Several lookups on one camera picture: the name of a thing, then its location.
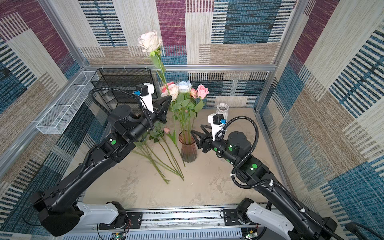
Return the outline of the red glass vase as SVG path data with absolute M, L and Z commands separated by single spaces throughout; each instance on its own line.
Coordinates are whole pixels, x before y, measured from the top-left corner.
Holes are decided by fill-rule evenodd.
M 181 157 L 185 163 L 192 163 L 197 159 L 197 145 L 190 131 L 185 130 L 179 134 L 179 142 L 182 145 Z

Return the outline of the white ribbed ceramic vase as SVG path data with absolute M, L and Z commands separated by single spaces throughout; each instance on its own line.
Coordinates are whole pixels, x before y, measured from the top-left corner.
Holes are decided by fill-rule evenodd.
M 228 120 L 229 106 L 225 103 L 217 105 L 216 114 L 222 114 L 225 120 Z

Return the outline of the large pale pink peony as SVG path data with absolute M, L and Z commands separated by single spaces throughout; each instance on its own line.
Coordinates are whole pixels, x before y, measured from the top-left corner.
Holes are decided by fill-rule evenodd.
M 175 101 L 179 95 L 179 88 L 176 83 L 167 83 L 167 86 L 161 87 L 161 97 L 171 96 L 172 101 Z

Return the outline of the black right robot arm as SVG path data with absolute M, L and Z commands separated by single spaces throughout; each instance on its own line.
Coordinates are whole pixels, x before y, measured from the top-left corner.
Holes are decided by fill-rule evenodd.
M 211 117 L 213 122 L 210 125 L 201 125 L 203 132 L 191 131 L 198 148 L 204 153 L 215 151 L 218 158 L 233 166 L 230 176 L 237 187 L 261 193 L 280 211 L 276 214 L 244 199 L 237 208 L 240 223 L 260 224 L 286 240 L 341 239 L 335 232 L 337 223 L 332 218 L 323 218 L 300 202 L 266 165 L 252 156 L 259 141 L 259 128 L 254 120 L 246 116 L 229 121 L 225 121 L 222 115 L 213 114 Z M 253 143 L 242 132 L 232 132 L 224 139 L 227 128 L 239 120 L 246 120 L 253 125 Z

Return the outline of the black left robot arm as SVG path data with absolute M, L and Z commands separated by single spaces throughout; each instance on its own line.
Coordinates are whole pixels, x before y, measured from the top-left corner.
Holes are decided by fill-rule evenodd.
M 85 159 L 58 184 L 30 196 L 38 211 L 41 226 L 52 236 L 59 237 L 79 226 L 105 225 L 117 230 L 126 230 L 131 223 L 126 210 L 119 202 L 104 205 L 79 203 L 77 199 L 100 176 L 120 163 L 154 129 L 154 124 L 167 122 L 171 96 L 153 100 L 153 85 L 140 84 L 130 93 L 112 87 L 99 87 L 89 91 L 89 98 L 101 110 L 106 108 L 94 94 L 102 91 L 118 92 L 135 100 L 141 115 L 133 113 L 128 105 L 117 106 L 108 112 L 108 121 L 113 130 L 87 152 Z

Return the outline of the white rose stem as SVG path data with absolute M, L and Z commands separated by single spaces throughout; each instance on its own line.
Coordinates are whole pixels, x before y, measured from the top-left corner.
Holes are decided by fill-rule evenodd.
M 190 81 L 182 81 L 178 83 L 179 94 L 176 98 L 176 103 L 181 106 L 177 110 L 178 120 L 181 126 L 181 131 L 186 130 L 190 120 L 190 103 L 191 97 L 190 92 L 192 84 Z

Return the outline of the pink rose spray stem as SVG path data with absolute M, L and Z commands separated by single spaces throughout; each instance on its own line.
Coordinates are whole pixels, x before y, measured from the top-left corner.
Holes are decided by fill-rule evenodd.
M 195 119 L 198 113 L 203 109 L 205 102 L 204 99 L 209 94 L 209 89 L 204 85 L 199 85 L 196 89 L 192 88 L 190 91 L 190 103 L 188 104 L 189 116 L 191 120 L 192 130 L 194 127 Z

